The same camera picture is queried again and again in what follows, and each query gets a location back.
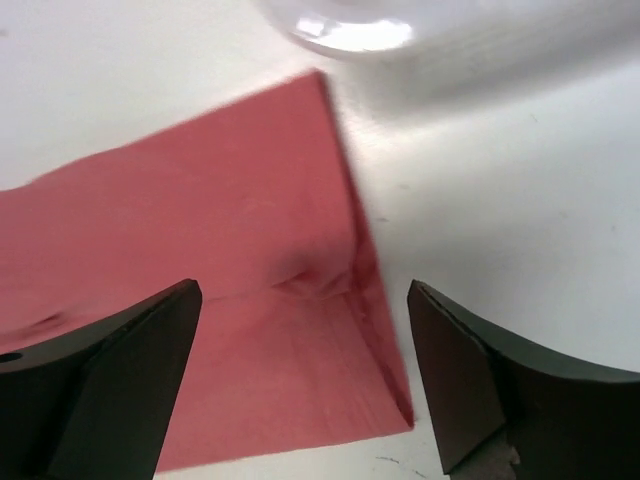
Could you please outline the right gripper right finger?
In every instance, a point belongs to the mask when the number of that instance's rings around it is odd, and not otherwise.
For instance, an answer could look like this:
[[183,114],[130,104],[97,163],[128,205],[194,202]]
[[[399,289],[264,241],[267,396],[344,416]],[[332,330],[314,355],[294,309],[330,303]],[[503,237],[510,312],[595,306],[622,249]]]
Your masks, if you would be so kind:
[[413,281],[413,342],[452,479],[635,479],[639,376],[536,344]]

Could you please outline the pink t-shirt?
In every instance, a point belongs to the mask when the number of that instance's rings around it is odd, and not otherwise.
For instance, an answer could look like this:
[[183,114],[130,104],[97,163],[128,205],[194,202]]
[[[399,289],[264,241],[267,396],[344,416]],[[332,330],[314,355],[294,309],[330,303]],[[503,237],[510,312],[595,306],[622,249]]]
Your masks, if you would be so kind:
[[161,471],[413,428],[321,73],[1,194],[3,348],[185,278],[203,307]]

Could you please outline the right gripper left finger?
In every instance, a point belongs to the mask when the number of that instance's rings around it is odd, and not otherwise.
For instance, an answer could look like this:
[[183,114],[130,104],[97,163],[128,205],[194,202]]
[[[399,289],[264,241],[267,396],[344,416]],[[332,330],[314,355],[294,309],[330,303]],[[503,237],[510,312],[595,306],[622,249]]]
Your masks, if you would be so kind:
[[81,328],[2,348],[2,478],[153,478],[201,306],[186,279]]

